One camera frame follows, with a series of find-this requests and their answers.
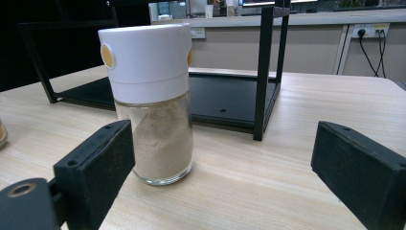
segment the power cord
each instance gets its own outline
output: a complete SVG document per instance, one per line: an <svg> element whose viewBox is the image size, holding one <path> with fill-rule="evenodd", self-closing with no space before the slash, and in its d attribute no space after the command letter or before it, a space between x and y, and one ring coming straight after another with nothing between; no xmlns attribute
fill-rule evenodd
<svg viewBox="0 0 406 230"><path fill-rule="evenodd" d="M361 46L362 52L364 52L365 57L367 58L368 64L370 65L371 69L373 70L373 72L375 73L375 77L379 77L377 71L375 71L375 69L373 68L370 58L367 55L367 52L365 52L364 46L362 45L362 38L365 35L365 30L361 29L358 31L358 35L359 35L359 45Z"/></svg>
<svg viewBox="0 0 406 230"><path fill-rule="evenodd" d="M381 33L383 34L383 49L382 49L382 37L381 37ZM383 55L385 54L385 47L386 47L386 35L385 35L385 31L378 31L378 35L379 35L379 54L381 56L380 60L379 60L379 65L378 65L378 69L376 70L376 72L379 71L379 67L382 65L382 74L383 74L383 78L386 79L386 73L385 73L385 66L383 64Z"/></svg>
<svg viewBox="0 0 406 230"><path fill-rule="evenodd" d="M384 61L383 61L383 55L385 54L385 48L386 48L386 35L385 35L385 31L380 30L380 31L376 31L378 33L379 36L379 55L380 55L380 60L379 60L379 64L378 64L378 68L375 70L371 64L370 58L368 57L367 53L365 52L364 46L362 45L362 38L365 35L365 30L361 29L358 31L358 35L359 35L359 45L361 46L362 52L364 53L365 57L367 58L368 64L370 65L371 69L374 72L374 76L379 78L378 72L380 67L382 66L382 74L383 74L383 78L386 79L386 73L385 73L385 66L384 66Z"/></svg>

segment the electrical socket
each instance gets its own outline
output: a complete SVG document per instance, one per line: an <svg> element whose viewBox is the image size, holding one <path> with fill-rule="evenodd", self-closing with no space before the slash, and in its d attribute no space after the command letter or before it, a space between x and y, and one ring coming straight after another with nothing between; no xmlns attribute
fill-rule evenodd
<svg viewBox="0 0 406 230"><path fill-rule="evenodd" d="M365 30L365 34L362 38L379 37L378 31L385 32L385 36L387 36L389 31L389 23L355 24L354 30L352 31L352 37L359 38L358 32L360 30Z"/></svg>
<svg viewBox="0 0 406 230"><path fill-rule="evenodd" d="M192 39L205 39L206 29L203 27L192 27L191 28Z"/></svg>

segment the light wood tabletop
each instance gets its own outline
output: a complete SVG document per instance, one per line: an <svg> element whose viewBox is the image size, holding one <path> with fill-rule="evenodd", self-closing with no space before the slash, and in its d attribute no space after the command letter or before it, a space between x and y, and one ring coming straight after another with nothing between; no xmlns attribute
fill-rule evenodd
<svg viewBox="0 0 406 230"><path fill-rule="evenodd" d="M60 91L104 76L104 67L97 67L52 84ZM0 149L2 190L28 178L51 180L59 159L117 115L50 104L35 83L0 93L0 118L9 132ZM153 187L131 173L101 229L365 229L310 167L319 121L351 127L406 156L406 92L395 83L284 73L262 142L252 134L193 126L190 174Z"/></svg>

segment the beige powder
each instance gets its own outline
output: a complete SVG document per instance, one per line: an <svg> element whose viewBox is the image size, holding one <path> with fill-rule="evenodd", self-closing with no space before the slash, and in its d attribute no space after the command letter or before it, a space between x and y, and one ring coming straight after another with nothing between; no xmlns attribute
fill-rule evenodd
<svg viewBox="0 0 406 230"><path fill-rule="evenodd" d="M173 177L192 161L189 117L176 104L152 107L133 133L135 171L148 179Z"/></svg>
<svg viewBox="0 0 406 230"><path fill-rule="evenodd" d="M3 130L3 126L0 123L0 140L6 135L6 132Z"/></svg>

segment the wall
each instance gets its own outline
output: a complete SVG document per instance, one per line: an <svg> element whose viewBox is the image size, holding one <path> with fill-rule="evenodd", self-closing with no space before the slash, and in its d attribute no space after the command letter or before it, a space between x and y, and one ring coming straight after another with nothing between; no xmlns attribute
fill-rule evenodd
<svg viewBox="0 0 406 230"><path fill-rule="evenodd" d="M340 43L350 25L289 26L286 44L285 72L336 74L335 65L343 52ZM388 79L406 81L406 23L392 23L384 55ZM271 71L276 70L280 29L273 35ZM256 70L259 50L259 27L206 28L207 38L193 40L193 67ZM363 44L375 68L379 62L377 39L364 39ZM343 56L342 75L373 76L358 39L352 38L347 59Z"/></svg>

